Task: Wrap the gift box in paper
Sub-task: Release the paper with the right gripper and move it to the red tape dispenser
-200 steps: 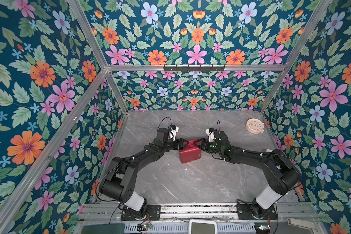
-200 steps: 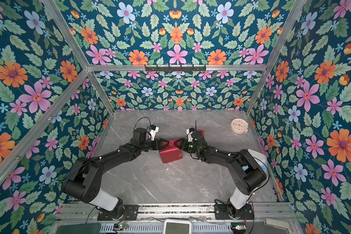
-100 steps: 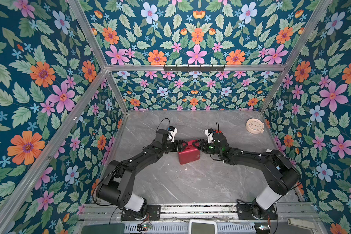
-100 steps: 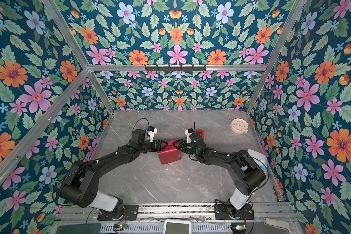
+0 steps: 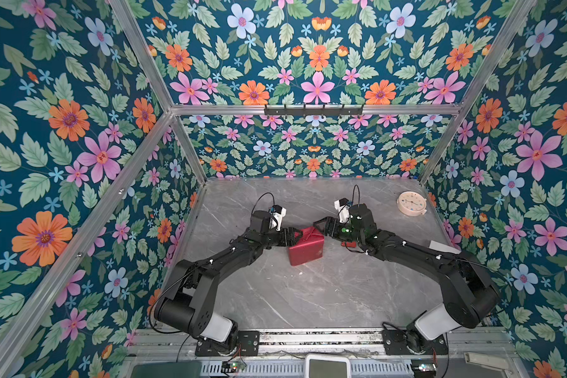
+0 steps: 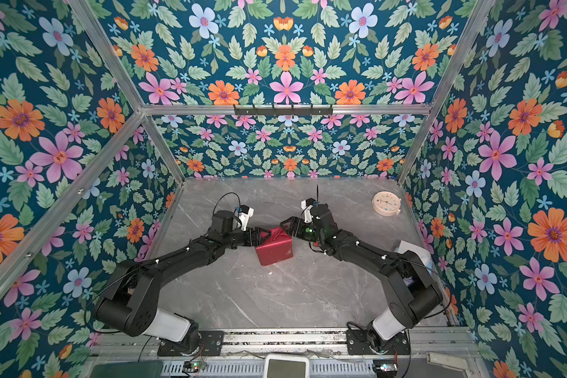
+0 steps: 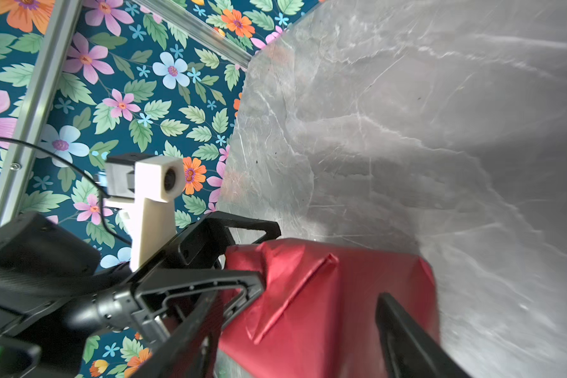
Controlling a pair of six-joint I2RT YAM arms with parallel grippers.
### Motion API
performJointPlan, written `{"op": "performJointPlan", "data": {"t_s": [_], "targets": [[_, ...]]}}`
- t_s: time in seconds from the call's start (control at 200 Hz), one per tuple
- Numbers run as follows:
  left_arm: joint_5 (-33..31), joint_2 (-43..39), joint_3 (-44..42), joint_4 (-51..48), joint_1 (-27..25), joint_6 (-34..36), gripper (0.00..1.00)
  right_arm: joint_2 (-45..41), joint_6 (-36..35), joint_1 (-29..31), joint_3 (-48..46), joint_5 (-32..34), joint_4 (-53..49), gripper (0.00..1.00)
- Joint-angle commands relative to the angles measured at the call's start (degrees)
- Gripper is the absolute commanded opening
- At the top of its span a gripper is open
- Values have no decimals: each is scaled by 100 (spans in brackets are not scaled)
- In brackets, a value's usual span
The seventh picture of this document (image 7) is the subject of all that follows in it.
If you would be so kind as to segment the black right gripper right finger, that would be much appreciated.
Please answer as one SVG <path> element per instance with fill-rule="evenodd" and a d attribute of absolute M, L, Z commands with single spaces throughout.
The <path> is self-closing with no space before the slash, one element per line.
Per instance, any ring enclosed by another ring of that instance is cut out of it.
<path fill-rule="evenodd" d="M 388 293 L 378 297 L 376 326 L 389 377 L 469 378 Z"/>

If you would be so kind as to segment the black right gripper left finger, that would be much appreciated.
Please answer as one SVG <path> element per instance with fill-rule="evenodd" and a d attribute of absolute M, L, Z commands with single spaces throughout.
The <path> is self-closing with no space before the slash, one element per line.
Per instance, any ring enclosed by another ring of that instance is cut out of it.
<path fill-rule="evenodd" d="M 223 321 L 221 295 L 202 294 L 187 320 L 139 368 L 139 376 L 212 377 Z"/>

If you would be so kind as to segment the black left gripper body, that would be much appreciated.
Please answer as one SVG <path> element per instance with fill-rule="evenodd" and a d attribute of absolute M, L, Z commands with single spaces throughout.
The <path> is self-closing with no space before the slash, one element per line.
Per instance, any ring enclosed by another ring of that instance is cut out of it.
<path fill-rule="evenodd" d="M 146 340 L 168 340 L 167 272 L 155 267 L 132 272 L 128 264 L 102 271 L 97 277 L 110 285 L 68 302 L 61 309 L 61 325 L 79 338 L 131 328 Z"/>

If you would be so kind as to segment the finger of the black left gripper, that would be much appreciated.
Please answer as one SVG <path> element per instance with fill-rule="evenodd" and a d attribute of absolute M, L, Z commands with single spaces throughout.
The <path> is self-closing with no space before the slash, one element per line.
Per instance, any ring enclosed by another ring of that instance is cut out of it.
<path fill-rule="evenodd" d="M 215 294 L 223 302 L 217 315 L 226 329 L 266 290 L 259 272 L 217 269 L 156 269 L 133 287 L 139 309 L 132 313 L 134 326 L 143 339 L 154 345 L 165 343 L 192 312 L 200 297 Z"/>
<path fill-rule="evenodd" d="M 217 211 L 187 226 L 165 244 L 165 266 L 174 269 L 213 267 L 229 247 L 237 244 L 230 232 L 232 228 L 262 232 L 263 235 L 256 239 L 254 244 L 281 236 L 280 225 L 275 221 Z"/>

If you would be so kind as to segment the maroon wrapping paper sheet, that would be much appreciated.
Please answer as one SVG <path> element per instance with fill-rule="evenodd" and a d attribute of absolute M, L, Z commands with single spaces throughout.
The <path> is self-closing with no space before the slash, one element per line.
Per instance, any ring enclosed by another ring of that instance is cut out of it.
<path fill-rule="evenodd" d="M 439 338 L 436 282 L 416 255 L 301 239 L 230 247 L 229 270 L 263 275 L 265 292 L 219 347 L 255 377 L 384 377 L 376 304 L 391 294 Z"/>

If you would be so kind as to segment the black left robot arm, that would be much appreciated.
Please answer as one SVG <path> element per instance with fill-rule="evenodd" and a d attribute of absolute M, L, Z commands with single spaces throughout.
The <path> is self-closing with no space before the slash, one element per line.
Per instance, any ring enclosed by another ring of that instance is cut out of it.
<path fill-rule="evenodd" d="M 210 377 L 222 331 L 265 291 L 226 270 L 234 228 L 280 226 L 215 212 L 160 242 L 138 269 L 99 270 L 99 252 L 38 213 L 0 228 L 0 377 L 72 377 L 93 335 L 134 329 L 152 349 L 138 377 Z"/>

